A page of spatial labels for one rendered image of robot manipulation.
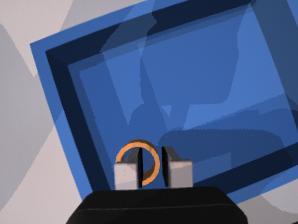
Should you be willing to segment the bronze bushing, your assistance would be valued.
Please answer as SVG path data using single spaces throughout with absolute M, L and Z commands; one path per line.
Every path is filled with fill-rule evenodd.
M 151 167 L 151 169 L 148 170 L 147 172 L 143 173 L 142 185 L 146 185 L 146 184 L 150 183 L 151 181 L 153 181 L 159 172 L 160 162 L 159 162 L 158 152 L 157 152 L 156 148 L 154 147 L 154 145 L 151 144 L 150 142 L 148 142 L 147 140 L 142 140 L 142 139 L 131 140 L 130 142 L 125 144 L 124 147 L 120 150 L 120 152 L 117 155 L 116 161 L 124 161 L 125 151 L 127 151 L 128 149 L 133 148 L 133 147 L 142 147 L 142 148 L 147 149 L 148 151 L 151 152 L 151 154 L 153 155 L 153 157 L 155 159 L 154 164 Z

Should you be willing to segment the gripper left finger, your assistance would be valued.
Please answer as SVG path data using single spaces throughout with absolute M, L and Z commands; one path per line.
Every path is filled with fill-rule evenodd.
M 138 190 L 143 183 L 142 147 L 132 148 L 125 161 L 114 164 L 115 190 Z

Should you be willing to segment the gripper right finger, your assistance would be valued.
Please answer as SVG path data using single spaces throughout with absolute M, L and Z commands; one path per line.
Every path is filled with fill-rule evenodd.
M 166 187 L 193 187 L 193 162 L 181 159 L 171 146 L 162 146 L 162 174 Z

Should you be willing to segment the blue open crate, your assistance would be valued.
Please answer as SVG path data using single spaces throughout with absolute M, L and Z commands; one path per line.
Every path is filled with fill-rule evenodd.
M 146 0 L 30 44 L 80 197 L 131 140 L 239 204 L 298 179 L 298 0 Z

